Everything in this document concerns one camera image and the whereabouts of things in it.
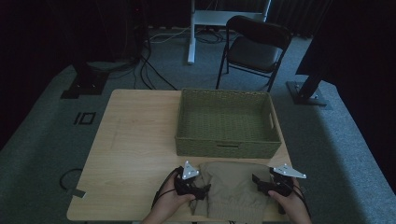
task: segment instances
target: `woven basket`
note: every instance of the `woven basket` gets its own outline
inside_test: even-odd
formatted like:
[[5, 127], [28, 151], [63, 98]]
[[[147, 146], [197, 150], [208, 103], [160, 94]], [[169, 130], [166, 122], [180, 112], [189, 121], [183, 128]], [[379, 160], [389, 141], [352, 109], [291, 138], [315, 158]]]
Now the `woven basket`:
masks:
[[281, 145], [274, 114], [267, 92], [184, 89], [177, 155], [272, 158]]

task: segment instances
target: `folded fabric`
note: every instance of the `folded fabric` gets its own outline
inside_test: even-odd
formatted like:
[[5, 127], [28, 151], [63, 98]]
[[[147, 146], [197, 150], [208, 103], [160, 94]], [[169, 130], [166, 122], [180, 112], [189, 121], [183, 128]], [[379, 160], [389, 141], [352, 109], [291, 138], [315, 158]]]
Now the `folded fabric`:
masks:
[[205, 200], [191, 203], [194, 215], [251, 224], [262, 223], [268, 197], [257, 190], [251, 175], [256, 175], [262, 181], [270, 181], [268, 166], [214, 161], [200, 164], [200, 173], [194, 180], [195, 186], [202, 188], [211, 184], [211, 187]]

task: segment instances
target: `black curtain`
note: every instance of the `black curtain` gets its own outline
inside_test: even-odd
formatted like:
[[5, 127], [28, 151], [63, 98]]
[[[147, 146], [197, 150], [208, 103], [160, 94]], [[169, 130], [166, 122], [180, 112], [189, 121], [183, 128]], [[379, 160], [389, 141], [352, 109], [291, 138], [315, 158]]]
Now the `black curtain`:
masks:
[[267, 21], [288, 27], [295, 35], [312, 37], [332, 0], [272, 0]]
[[396, 2], [333, 0], [297, 74], [334, 84], [396, 190]]
[[148, 25], [154, 28], [189, 27], [191, 0], [148, 0]]

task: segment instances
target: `person's right hand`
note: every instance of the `person's right hand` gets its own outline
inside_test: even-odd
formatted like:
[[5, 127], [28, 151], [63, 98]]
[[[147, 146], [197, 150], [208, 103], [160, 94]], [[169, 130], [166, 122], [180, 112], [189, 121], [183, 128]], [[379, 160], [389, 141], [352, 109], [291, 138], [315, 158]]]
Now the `person's right hand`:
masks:
[[[295, 177], [292, 178], [294, 186], [299, 188], [298, 181]], [[308, 215], [308, 211], [306, 211], [305, 205], [303, 201], [296, 195], [295, 192], [292, 192], [288, 197], [284, 197], [273, 190], [269, 190], [268, 194], [275, 199], [277, 202], [282, 205], [283, 209], [285, 209], [286, 214], [288, 214], [290, 221], [295, 224], [310, 224], [311, 218]]]
[[142, 224], [161, 224], [171, 217], [183, 204], [195, 199], [193, 194], [177, 195], [175, 190], [175, 177], [173, 173], [163, 186], [158, 201], [154, 204]]

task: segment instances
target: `cable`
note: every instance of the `cable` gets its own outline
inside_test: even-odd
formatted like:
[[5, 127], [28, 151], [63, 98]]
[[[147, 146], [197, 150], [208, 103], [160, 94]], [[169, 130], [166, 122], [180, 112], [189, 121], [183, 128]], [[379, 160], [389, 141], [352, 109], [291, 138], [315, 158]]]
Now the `cable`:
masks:
[[69, 191], [71, 189], [71, 188], [67, 188], [67, 187], [64, 186], [64, 178], [67, 175], [69, 175], [70, 173], [75, 172], [75, 171], [82, 172], [82, 169], [80, 169], [80, 168], [71, 169], [71, 170], [68, 170], [66, 173], [64, 173], [61, 176], [61, 178], [59, 179], [59, 185], [61, 186], [62, 189], [66, 190], [66, 191]]
[[219, 2], [219, 0], [212, 0], [212, 1], [209, 3], [209, 5], [206, 7], [205, 10], [208, 10], [208, 9], [212, 6], [212, 4], [213, 4], [214, 1], [216, 1], [215, 7], [214, 7], [214, 10], [216, 10], [216, 8], [218, 7], [218, 2]]
[[195, 39], [201, 43], [206, 43], [206, 44], [219, 44], [219, 43], [225, 42], [225, 39], [222, 34], [210, 32], [210, 31], [207, 31], [207, 32], [209, 32], [209, 34], [199, 34], [199, 35], [213, 35], [216, 38], [216, 40], [207, 40], [207, 39], [199, 37], [199, 35], [196, 35]]
[[108, 79], [119, 79], [119, 78], [121, 78], [121, 77], [126, 77], [126, 76], [128, 76], [129, 74], [134, 73], [134, 71], [136, 70], [136, 67], [137, 67], [137, 66], [134, 66], [133, 69], [126, 70], [126, 72], [125, 72], [124, 74], [122, 74], [122, 75], [120, 75], [120, 76], [118, 76], [118, 77], [109, 77]]
[[163, 183], [161, 184], [160, 188], [159, 188], [158, 191], [155, 193], [155, 197], [154, 197], [154, 200], [152, 201], [151, 209], [154, 207], [154, 204], [155, 204], [165, 193], [168, 193], [168, 192], [170, 192], [170, 191], [175, 190], [175, 189], [168, 190], [168, 191], [166, 191], [165, 193], [159, 195], [159, 194], [161, 193], [161, 191], [163, 190], [163, 186], [165, 186], [166, 182], [168, 182], [168, 180], [171, 178], [171, 176], [172, 176], [175, 172], [177, 172], [177, 169], [178, 169], [178, 168], [176, 168], [175, 170], [173, 170], [173, 171], [165, 178], [165, 180], [164, 180]]
[[[148, 45], [145, 46], [148, 49], [148, 57], [145, 58], [143, 54], [140, 56], [140, 60], [143, 62], [142, 67], [140, 68], [140, 78], [142, 79], [142, 82], [150, 89], [150, 90], [155, 90], [155, 86], [152, 84], [151, 80], [149, 79], [149, 72], [147, 69], [147, 64], [154, 70], [154, 72], [157, 74], [157, 76], [162, 79], [164, 82], [166, 82], [169, 86], [171, 86], [175, 91], [177, 88], [172, 85], [166, 78], [161, 76], [161, 74], [157, 71], [157, 69], [154, 68], [154, 66], [149, 62], [149, 57], [151, 56], [151, 45], [150, 45], [150, 40], [148, 39], [147, 41]], [[143, 69], [146, 69], [146, 78], [148, 79], [148, 82], [144, 79], [143, 76]]]
[[172, 38], [174, 38], [174, 37], [176, 37], [176, 36], [178, 36], [178, 35], [182, 35], [182, 34], [183, 34], [184, 32], [186, 32], [189, 28], [190, 28], [190, 26], [187, 27], [187, 28], [185, 28], [184, 30], [182, 30], [181, 32], [179, 32], [179, 33], [177, 33], [177, 34], [157, 34], [157, 35], [151, 37], [150, 40], [151, 40], [151, 39], [154, 39], [154, 38], [156, 38], [157, 36], [160, 36], [160, 35], [171, 35], [171, 36], [168, 37], [168, 38], [166, 38], [165, 40], [163, 40], [163, 41], [161, 41], [161, 42], [152, 42], [152, 41], [151, 41], [151, 43], [152, 43], [152, 44], [161, 44], [161, 43], [165, 43], [166, 41], [168, 41], [168, 40], [170, 40], [170, 39], [172, 39]]
[[136, 82], [137, 82], [137, 76], [136, 76], [136, 70], [134, 70], [134, 90], [136, 90]]
[[128, 71], [131, 69], [131, 67], [136, 66], [139, 63], [138, 58], [130, 58], [126, 61], [117, 61], [117, 63], [123, 63], [120, 65], [117, 65], [115, 67], [110, 67], [110, 68], [100, 68], [100, 67], [95, 67], [92, 63], [88, 63], [88, 66], [93, 70], [97, 72], [108, 72], [108, 73], [113, 73], [113, 72], [123, 72], [123, 71]]
[[288, 189], [291, 189], [291, 190], [297, 195], [297, 197], [299, 197], [299, 199], [303, 202], [303, 204], [304, 204], [304, 206], [305, 206], [306, 212], [308, 213], [309, 217], [311, 217], [311, 213], [309, 212], [308, 204], [306, 203], [306, 200], [305, 200], [305, 198], [304, 198], [303, 191], [302, 191], [299, 187], [297, 187], [297, 186], [295, 186], [295, 185], [293, 185], [293, 188], [292, 188], [291, 186], [289, 186], [289, 185], [286, 183], [286, 181], [283, 181], [283, 184], [284, 184], [286, 187], [288, 187]]

